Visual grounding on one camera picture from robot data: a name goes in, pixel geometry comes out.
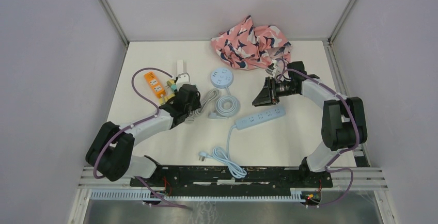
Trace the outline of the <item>yellow USB plug adapter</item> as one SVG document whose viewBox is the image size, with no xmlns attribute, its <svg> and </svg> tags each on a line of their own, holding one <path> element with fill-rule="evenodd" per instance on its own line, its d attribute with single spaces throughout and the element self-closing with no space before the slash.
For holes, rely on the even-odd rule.
<svg viewBox="0 0 438 224">
<path fill-rule="evenodd" d="M 167 97 L 167 96 L 162 96 L 161 98 L 159 98 L 160 106 L 166 104 L 168 102 L 168 100 L 169 100 L 169 97 Z"/>
</svg>

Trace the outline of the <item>orange power strip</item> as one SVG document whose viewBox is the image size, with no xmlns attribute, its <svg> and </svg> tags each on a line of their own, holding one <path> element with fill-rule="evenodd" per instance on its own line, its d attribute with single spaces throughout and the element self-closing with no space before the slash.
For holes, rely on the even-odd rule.
<svg viewBox="0 0 438 224">
<path fill-rule="evenodd" d="M 166 90 L 163 84 L 160 82 L 158 77 L 151 71 L 144 74 L 144 79 L 148 86 L 150 87 L 153 94 L 158 98 L 163 98 L 166 96 Z"/>
</svg>

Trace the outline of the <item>white power strip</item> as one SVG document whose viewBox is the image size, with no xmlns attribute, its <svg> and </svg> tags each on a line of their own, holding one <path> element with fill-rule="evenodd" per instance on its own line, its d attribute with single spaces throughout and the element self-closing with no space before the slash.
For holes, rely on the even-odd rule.
<svg viewBox="0 0 438 224">
<path fill-rule="evenodd" d="M 178 77 L 182 77 L 183 75 L 187 74 L 184 60 L 178 60 L 176 63 L 176 67 Z"/>
</svg>

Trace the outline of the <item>light blue power strip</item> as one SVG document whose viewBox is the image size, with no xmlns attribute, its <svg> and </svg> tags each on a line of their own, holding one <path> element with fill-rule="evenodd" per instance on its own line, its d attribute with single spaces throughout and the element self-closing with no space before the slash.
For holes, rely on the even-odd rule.
<svg viewBox="0 0 438 224">
<path fill-rule="evenodd" d="M 266 109 L 264 111 L 251 114 L 242 118 L 237 119 L 234 122 L 234 126 L 237 130 L 243 130 L 255 125 L 259 125 L 280 117 L 283 117 L 286 114 L 285 109 L 280 107 Z"/>
</svg>

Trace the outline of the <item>round blue socket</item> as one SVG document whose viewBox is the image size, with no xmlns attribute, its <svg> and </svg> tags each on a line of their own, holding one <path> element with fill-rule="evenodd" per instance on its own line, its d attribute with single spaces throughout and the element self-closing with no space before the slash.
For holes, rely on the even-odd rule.
<svg viewBox="0 0 438 224">
<path fill-rule="evenodd" d="M 227 68 L 217 68 L 210 74 L 210 82 L 219 89 L 228 88 L 233 80 L 233 73 Z"/>
</svg>

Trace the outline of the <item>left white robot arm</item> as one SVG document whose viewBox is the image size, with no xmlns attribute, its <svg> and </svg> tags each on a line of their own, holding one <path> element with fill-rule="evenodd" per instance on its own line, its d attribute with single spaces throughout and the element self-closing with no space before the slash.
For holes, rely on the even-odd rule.
<svg viewBox="0 0 438 224">
<path fill-rule="evenodd" d="M 150 186 L 162 181 L 162 171 L 151 159 L 132 154 L 133 149 L 144 140 L 182 124 L 190 113 L 201 107 L 200 92 L 191 84 L 184 84 L 176 95 L 158 112 L 149 117 L 127 124 L 104 123 L 93 140 L 85 161 L 93 166 L 96 178 L 117 181 L 124 175 L 140 176 Z"/>
</svg>

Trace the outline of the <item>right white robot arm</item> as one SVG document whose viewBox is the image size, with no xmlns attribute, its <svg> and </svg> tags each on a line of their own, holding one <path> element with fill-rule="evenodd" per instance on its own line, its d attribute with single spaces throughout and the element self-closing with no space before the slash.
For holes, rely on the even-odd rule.
<svg viewBox="0 0 438 224">
<path fill-rule="evenodd" d="M 264 86 L 252 101 L 254 107 L 276 105 L 281 97 L 299 94 L 322 109 L 322 142 L 302 161 L 299 182 L 311 187 L 319 181 L 318 172 L 329 169 L 342 154 L 356 149 L 368 138 L 363 100 L 348 97 L 324 84 L 317 75 L 307 74 L 302 61 L 288 63 L 288 78 L 266 77 Z"/>
</svg>

